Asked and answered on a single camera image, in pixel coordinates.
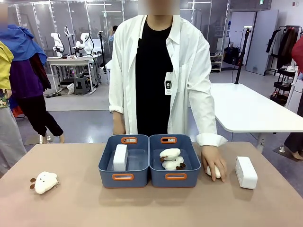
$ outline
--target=white box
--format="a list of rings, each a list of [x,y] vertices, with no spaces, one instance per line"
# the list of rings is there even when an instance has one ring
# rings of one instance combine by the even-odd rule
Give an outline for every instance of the white box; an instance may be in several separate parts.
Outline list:
[[[114,171],[125,171],[127,164],[127,145],[118,144],[114,155]]]
[[[249,157],[236,158],[236,174],[241,188],[256,188],[258,176]]]

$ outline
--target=black pants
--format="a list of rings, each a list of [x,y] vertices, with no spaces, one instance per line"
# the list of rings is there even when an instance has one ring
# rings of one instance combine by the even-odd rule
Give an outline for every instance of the black pants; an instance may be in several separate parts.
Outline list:
[[[303,117],[303,95],[301,96],[298,115]],[[303,150],[303,132],[292,132],[285,140],[284,145],[293,153]]]
[[[43,96],[20,98],[17,99],[17,102],[39,135],[45,136],[46,128],[48,128],[54,136],[61,136],[63,134],[63,130],[57,124],[56,120],[46,111]]]

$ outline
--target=yellow shirt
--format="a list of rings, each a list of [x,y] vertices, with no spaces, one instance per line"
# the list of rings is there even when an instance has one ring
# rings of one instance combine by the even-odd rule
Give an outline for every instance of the yellow shirt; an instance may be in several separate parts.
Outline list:
[[[0,41],[0,89],[11,89],[9,71],[13,59],[12,52]]]

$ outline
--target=black t-shirt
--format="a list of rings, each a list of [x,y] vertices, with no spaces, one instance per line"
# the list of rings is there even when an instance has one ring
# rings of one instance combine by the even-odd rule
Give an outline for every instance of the black t-shirt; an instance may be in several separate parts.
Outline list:
[[[165,95],[164,80],[172,72],[166,48],[171,27],[152,30],[144,24],[136,55],[136,109],[138,134],[167,134],[170,96]]]

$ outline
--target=white plush toy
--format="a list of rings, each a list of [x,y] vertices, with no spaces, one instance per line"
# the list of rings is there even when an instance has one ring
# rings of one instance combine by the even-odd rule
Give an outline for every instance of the white plush toy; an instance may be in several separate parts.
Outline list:
[[[30,189],[35,188],[35,191],[38,194],[43,194],[44,192],[59,184],[57,181],[57,174],[49,172],[40,173],[36,179],[32,178],[30,182],[36,182],[30,186]]]
[[[183,157],[176,157],[173,161],[164,161],[162,167],[168,171],[182,170],[185,167]]]
[[[221,174],[220,174],[220,171],[219,171],[218,167],[214,166],[214,169],[215,169],[215,173],[216,173],[216,178],[218,178],[218,179],[221,178]],[[207,166],[207,170],[206,171],[207,171],[208,175],[212,176],[212,174],[210,172],[209,166]]]
[[[170,148],[160,153],[160,161],[173,161],[181,154],[179,148]]]

